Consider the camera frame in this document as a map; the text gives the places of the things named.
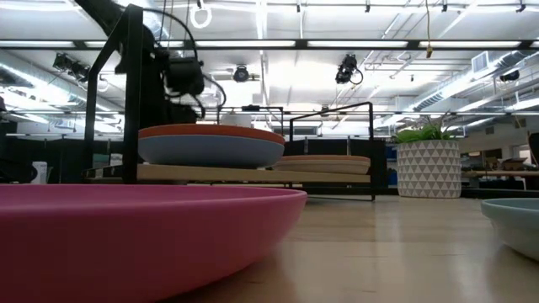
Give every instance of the orange plate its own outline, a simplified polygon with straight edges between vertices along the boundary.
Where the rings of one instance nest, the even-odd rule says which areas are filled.
[[[287,160],[351,160],[351,161],[368,161],[371,162],[371,159],[368,157],[361,157],[361,156],[339,156],[339,155],[305,155],[305,156],[285,156],[280,159],[280,161],[287,161]]]
[[[273,141],[285,144],[285,139],[281,135],[266,131],[256,130],[248,127],[231,125],[160,125],[148,127],[138,131],[138,138],[148,138],[152,136],[176,136],[176,135],[214,135],[214,136],[239,136],[260,140]]]

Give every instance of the potted plant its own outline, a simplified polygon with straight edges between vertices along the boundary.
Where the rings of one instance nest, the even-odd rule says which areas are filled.
[[[428,118],[417,130],[397,133],[398,194],[414,198],[459,198],[461,158],[458,141],[447,127],[446,115]]]

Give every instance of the plant pot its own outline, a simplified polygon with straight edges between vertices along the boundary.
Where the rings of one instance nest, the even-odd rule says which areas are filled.
[[[398,194],[414,198],[459,198],[458,141],[431,140],[398,145]]]

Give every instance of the blue plate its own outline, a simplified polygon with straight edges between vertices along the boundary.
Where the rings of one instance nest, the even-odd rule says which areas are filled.
[[[139,139],[138,153],[151,164],[202,167],[270,167],[285,146],[238,136],[176,135]]]
[[[539,199],[488,199],[481,211],[505,244],[539,261]]]

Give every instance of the pink bowl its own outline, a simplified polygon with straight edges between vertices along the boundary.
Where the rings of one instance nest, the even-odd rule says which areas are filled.
[[[0,302],[154,302],[260,260],[307,195],[173,185],[0,185]]]

